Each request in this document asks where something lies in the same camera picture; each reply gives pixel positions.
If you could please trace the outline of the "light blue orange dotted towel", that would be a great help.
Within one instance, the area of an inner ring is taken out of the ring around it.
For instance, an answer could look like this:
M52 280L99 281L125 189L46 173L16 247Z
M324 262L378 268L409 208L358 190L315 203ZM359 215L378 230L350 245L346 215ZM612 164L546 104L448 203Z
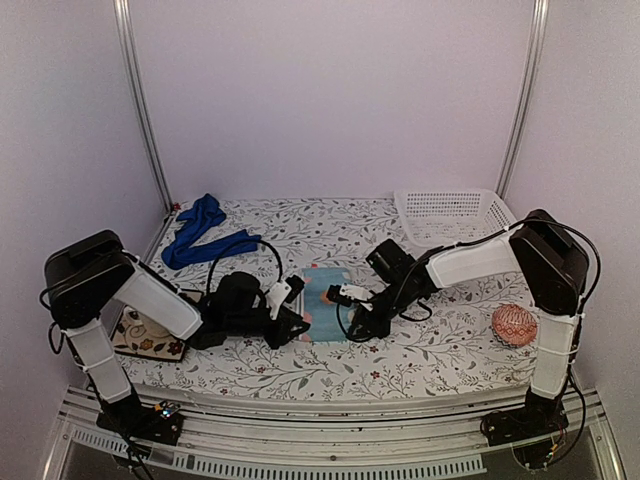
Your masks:
M339 326L337 304L327 298L330 286L351 283L348 269L343 267L310 267L302 270L305 287L303 289L303 320L309 329L299 336L306 343L345 342L346 337Z

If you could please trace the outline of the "dark blue towel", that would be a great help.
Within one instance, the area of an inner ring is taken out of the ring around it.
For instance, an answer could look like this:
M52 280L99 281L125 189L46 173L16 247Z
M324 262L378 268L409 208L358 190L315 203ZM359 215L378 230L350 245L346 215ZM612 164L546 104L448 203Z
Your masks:
M220 226L226 218L219 201L211 194L206 193L197 199L191 208L177 216L181 227L175 232L174 240L161 253L164 264L172 270L180 270L190 265L256 251L261 236L250 235L247 230L197 245L206 233Z

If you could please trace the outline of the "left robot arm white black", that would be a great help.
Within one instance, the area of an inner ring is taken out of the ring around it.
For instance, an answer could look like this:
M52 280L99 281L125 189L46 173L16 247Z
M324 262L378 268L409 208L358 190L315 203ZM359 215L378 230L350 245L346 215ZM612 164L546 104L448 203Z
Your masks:
M245 335L260 336L277 350L310 328L289 307L305 286L297 275L280 276L263 289L252 275L233 272L217 289L193 300L126 251L111 230L50 255L44 278L41 303L68 339L100 398L110 405L111 419L128 434L141 433L149 415L132 399L135 389L100 320L109 302L132 308L196 350Z

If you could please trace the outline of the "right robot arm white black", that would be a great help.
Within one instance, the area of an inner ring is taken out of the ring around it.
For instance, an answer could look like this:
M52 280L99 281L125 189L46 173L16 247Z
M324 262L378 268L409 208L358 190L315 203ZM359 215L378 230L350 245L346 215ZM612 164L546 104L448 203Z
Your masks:
M551 401L563 394L579 348L585 305L601 275L599 253L586 235L537 209L484 238L437 246L419 258L386 240L366 261L385 282L383 291L343 284L327 293L333 302L356 307L346 333L353 341L387 337L392 319L443 289L503 273L522 275L540 325L529 386L535 400L518 412L517 427L524 435L537 436L554 422Z

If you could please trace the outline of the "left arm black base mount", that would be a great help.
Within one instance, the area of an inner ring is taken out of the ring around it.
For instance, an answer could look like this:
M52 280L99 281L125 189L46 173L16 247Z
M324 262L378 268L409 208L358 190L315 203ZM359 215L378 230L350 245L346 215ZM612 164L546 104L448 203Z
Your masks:
M135 390L114 403L98 396L101 411L96 425L119 434L125 440L142 439L176 446L185 417L181 405L163 400L153 406L141 403Z

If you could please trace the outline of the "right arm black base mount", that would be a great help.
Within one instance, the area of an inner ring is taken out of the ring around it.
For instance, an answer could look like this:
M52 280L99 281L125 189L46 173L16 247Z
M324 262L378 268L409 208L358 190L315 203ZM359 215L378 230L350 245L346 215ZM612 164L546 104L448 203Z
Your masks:
M569 426L562 402L566 388L553 399L535 394L529 388L524 405L510 410L498 410L484 415L480 432L490 446L560 434Z

